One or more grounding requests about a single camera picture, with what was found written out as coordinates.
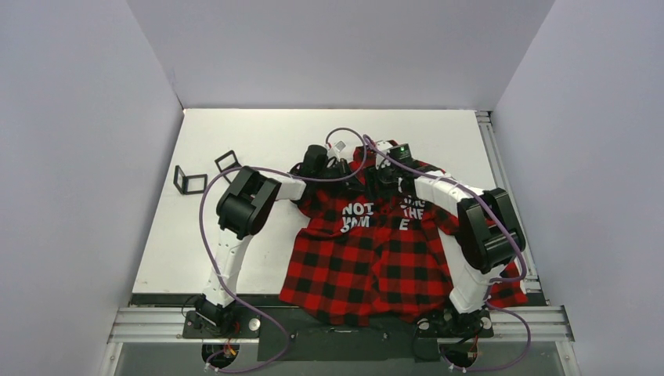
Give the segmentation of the red black plaid shirt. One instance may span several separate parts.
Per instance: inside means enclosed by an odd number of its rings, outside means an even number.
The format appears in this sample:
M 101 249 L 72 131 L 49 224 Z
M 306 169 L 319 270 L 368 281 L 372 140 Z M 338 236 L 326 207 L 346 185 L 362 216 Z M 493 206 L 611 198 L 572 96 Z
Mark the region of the red black plaid shirt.
M 349 162 L 374 166 L 357 149 Z M 280 300 L 329 324 L 366 326 L 372 315 L 406 321 L 441 309 L 453 289 L 440 235 L 454 235 L 457 219 L 404 193 L 371 200 L 365 193 L 315 193 L 296 201 L 309 224 L 301 229 Z

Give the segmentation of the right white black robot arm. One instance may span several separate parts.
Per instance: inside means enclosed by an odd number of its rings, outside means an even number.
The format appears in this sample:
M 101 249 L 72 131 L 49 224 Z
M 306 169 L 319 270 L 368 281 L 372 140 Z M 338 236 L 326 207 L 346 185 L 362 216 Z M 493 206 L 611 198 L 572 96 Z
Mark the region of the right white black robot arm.
M 367 180 L 373 192 L 404 193 L 457 219 L 454 235 L 440 235 L 453 283 L 453 306 L 441 316 L 449 333 L 464 333 L 473 323 L 472 313 L 485 308 L 491 287 L 507 282 L 502 273 L 510 264 L 520 265 L 515 282 L 527 274 L 525 236 L 509 193 L 469 186 L 440 168 L 421 165 L 406 143 L 380 141 L 369 147 L 376 154 L 374 177 Z

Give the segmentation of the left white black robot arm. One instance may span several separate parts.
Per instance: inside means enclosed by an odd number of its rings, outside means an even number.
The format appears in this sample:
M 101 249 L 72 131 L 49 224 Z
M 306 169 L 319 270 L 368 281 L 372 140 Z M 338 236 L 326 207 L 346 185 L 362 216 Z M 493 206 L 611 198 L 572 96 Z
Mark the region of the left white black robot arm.
M 220 173 L 229 181 L 215 207 L 220 245 L 204 243 L 211 261 L 211 275 L 203 292 L 194 301 L 203 326 L 215 337 L 227 335 L 233 328 L 233 308 L 239 298 L 237 278 L 253 236 L 265 226 L 276 201 L 302 201 L 320 185 L 342 193 L 363 192 L 360 170 L 335 155 L 332 146 L 311 145 L 303 160 L 289 172 L 234 164 Z

